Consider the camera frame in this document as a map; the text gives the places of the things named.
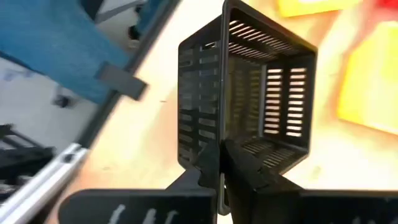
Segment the silver aluminium bar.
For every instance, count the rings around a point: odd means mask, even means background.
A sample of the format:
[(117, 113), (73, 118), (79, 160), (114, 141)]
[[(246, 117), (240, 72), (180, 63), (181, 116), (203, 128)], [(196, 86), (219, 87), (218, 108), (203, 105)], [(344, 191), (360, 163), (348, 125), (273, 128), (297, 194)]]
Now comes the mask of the silver aluminium bar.
[(88, 149), (70, 144), (0, 207), (0, 224), (28, 224), (67, 185)]

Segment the blue upholstered chair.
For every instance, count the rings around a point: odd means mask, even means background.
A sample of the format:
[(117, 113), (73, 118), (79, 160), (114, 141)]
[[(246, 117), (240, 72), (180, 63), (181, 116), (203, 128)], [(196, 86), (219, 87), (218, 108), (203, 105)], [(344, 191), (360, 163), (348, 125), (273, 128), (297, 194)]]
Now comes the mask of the blue upholstered chair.
[(110, 87), (95, 78), (105, 62), (123, 67), (132, 54), (111, 42), (97, 24), (131, 7), (138, 8), (136, 29), (147, 0), (0, 0), (0, 57), (49, 77), (60, 87), (102, 103)]

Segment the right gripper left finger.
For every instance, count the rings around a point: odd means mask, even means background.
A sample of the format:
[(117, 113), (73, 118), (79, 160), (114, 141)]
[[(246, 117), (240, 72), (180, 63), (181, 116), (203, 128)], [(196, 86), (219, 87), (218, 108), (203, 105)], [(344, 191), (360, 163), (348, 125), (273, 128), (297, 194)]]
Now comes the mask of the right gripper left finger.
[(216, 224), (220, 147), (208, 143), (166, 189), (86, 189), (68, 196), (59, 224)]

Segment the yellow slotted plastic basket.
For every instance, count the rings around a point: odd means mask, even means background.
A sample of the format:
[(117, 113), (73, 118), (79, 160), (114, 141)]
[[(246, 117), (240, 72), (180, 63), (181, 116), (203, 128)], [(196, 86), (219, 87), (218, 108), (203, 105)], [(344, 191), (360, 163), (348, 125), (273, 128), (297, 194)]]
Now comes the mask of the yellow slotted plastic basket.
[(339, 11), (361, 3), (363, 0), (277, 0), (283, 17), (303, 16), (321, 12)]
[(352, 51), (337, 115), (398, 135), (398, 21), (379, 23)]

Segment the black slotted plastic basket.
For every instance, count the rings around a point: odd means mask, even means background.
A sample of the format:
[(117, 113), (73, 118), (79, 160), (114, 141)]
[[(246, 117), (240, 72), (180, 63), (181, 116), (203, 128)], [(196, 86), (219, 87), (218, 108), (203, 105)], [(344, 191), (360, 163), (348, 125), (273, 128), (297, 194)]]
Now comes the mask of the black slotted plastic basket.
[(178, 47), (178, 161), (189, 167), (209, 143), (261, 163), (249, 190), (220, 175), (220, 212), (250, 201), (260, 213), (294, 208), (299, 186), (283, 174), (310, 151), (317, 48), (241, 0)]

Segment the black caster wheel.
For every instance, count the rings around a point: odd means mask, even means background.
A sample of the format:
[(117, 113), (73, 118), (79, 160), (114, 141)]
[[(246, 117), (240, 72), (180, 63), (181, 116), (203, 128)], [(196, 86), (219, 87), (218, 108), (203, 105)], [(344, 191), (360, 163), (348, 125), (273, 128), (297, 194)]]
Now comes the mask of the black caster wheel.
[(59, 108), (70, 108), (74, 104), (74, 97), (68, 95), (57, 94), (52, 101), (52, 104)]
[(141, 36), (141, 33), (136, 29), (135, 26), (128, 27), (127, 34), (131, 40), (139, 40)]

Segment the black metal stand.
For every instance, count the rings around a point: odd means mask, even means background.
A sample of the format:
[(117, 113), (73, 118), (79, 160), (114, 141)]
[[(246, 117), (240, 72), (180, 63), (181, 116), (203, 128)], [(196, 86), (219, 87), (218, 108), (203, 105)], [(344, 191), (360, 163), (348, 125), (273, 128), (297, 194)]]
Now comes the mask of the black metal stand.
[(13, 130), (11, 124), (0, 125), (0, 204), (44, 168), (54, 151)]

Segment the black aluminium extrusion frame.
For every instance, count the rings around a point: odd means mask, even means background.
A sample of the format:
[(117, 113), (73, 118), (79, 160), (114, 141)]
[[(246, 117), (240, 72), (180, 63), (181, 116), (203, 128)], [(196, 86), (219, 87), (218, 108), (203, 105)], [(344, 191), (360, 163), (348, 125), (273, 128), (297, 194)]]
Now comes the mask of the black aluminium extrusion frame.
[[(144, 24), (145, 27), (140, 36), (138, 49), (130, 56), (128, 63), (120, 68), (136, 77), (136, 72), (146, 59), (147, 54), (179, 3), (180, 0), (147, 0), (141, 10), (144, 15), (140, 18), (139, 23)], [(89, 148), (92, 145), (121, 96), (126, 95), (111, 89), (106, 95), (104, 103), (101, 104), (78, 138), (78, 144), (85, 148)]]

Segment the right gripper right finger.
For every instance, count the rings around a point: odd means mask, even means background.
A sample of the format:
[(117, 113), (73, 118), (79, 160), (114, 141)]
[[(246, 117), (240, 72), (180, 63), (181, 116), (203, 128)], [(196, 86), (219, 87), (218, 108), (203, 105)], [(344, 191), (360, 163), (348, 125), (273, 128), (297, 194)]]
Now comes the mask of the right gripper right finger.
[(398, 224), (398, 191), (304, 189), (232, 140), (221, 165), (233, 224)]

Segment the red slotted plastic basket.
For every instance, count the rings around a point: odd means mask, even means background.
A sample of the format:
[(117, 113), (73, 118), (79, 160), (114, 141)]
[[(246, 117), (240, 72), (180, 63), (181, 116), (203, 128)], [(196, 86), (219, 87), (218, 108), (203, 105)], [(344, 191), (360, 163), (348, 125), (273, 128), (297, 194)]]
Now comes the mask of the red slotted plastic basket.
[(398, 10), (398, 0), (376, 0), (378, 7)]

